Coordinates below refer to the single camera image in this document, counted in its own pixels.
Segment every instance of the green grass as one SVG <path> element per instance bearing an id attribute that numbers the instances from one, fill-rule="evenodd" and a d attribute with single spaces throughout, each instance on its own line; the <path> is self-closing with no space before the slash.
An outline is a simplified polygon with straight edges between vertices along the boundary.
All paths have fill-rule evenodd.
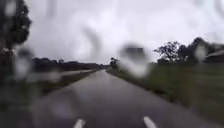
<path id="1" fill-rule="evenodd" d="M 69 75 L 69 76 L 64 76 L 61 78 L 61 80 L 57 83 L 51 83 L 49 81 L 42 81 L 35 83 L 38 85 L 38 87 L 41 89 L 43 95 L 47 95 L 48 93 L 61 89 L 65 86 L 68 86 L 69 84 L 79 81 L 82 78 L 94 73 L 95 71 L 90 71 L 90 72 L 83 72 L 83 73 L 78 73 L 74 75 Z"/>
<path id="2" fill-rule="evenodd" d="M 38 99 L 46 96 L 49 93 L 64 88 L 73 82 L 83 79 L 84 77 L 94 73 L 95 71 L 82 72 L 74 75 L 64 76 L 57 83 L 49 81 L 41 81 L 36 83 L 14 83 L 13 86 L 7 86 L 1 92 L 7 92 L 6 95 L 2 94 L 3 100 L 0 100 L 0 112 L 8 111 L 9 109 L 25 108 L 32 103 L 32 98 Z"/>
<path id="3" fill-rule="evenodd" d="M 108 73 L 224 124 L 224 65 L 160 65 L 142 79 L 124 71 L 108 70 Z"/>

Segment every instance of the road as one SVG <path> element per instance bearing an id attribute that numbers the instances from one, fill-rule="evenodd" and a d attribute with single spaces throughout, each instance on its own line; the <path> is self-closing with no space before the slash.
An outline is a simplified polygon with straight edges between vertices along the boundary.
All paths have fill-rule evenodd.
<path id="1" fill-rule="evenodd" d="M 149 116 L 158 128 L 219 128 L 188 110 L 105 71 L 55 91 L 30 106 L 35 128 L 145 128 Z"/>

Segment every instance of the wet windshield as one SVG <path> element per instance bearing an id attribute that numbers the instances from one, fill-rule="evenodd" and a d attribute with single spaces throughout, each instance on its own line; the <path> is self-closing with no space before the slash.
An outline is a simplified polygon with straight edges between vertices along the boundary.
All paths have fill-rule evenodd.
<path id="1" fill-rule="evenodd" d="M 0 127 L 221 128 L 224 1 L 1 0 Z"/>

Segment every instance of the field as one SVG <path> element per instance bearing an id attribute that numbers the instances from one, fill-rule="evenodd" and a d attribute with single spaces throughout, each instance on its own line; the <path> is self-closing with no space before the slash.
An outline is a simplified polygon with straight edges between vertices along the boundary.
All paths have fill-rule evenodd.
<path id="1" fill-rule="evenodd" d="M 224 124 L 224 65 L 157 65 L 145 78 L 124 71 L 108 73 L 189 108 L 207 120 Z"/>

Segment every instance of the sky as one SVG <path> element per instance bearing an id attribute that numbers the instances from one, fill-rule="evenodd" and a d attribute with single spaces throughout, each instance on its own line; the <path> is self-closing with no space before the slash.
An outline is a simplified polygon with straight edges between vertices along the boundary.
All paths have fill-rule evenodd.
<path id="1" fill-rule="evenodd" d="M 196 37 L 224 42 L 222 0 L 26 0 L 35 56 L 107 64 L 128 44 L 152 50 Z"/>

